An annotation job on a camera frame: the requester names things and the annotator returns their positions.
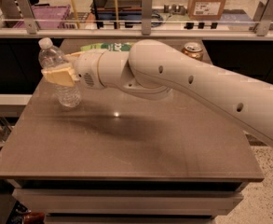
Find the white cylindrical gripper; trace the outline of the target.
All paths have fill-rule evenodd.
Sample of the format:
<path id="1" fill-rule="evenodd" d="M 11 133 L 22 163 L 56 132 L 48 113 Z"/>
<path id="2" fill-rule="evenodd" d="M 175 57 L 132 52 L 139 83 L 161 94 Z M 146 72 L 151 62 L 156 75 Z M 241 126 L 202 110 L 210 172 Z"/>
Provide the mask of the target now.
<path id="1" fill-rule="evenodd" d="M 73 87 L 80 80 L 88 89 L 102 90 L 104 85 L 99 78 L 99 61 L 106 49 L 91 49 L 66 54 L 68 60 L 76 59 L 75 68 L 71 63 L 44 68 L 41 73 L 52 84 Z"/>

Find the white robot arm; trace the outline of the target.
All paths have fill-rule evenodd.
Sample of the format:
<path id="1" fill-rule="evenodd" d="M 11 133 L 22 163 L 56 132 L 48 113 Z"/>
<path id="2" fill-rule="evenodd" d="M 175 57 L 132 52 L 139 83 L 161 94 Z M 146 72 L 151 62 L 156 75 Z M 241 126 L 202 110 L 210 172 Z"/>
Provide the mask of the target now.
<path id="1" fill-rule="evenodd" d="M 195 60 L 156 40 L 141 40 L 128 51 L 90 49 L 64 55 L 51 40 L 39 41 L 44 79 L 89 89 L 116 88 L 144 99 L 161 99 L 172 90 L 192 96 L 235 121 L 273 147 L 273 85 Z"/>

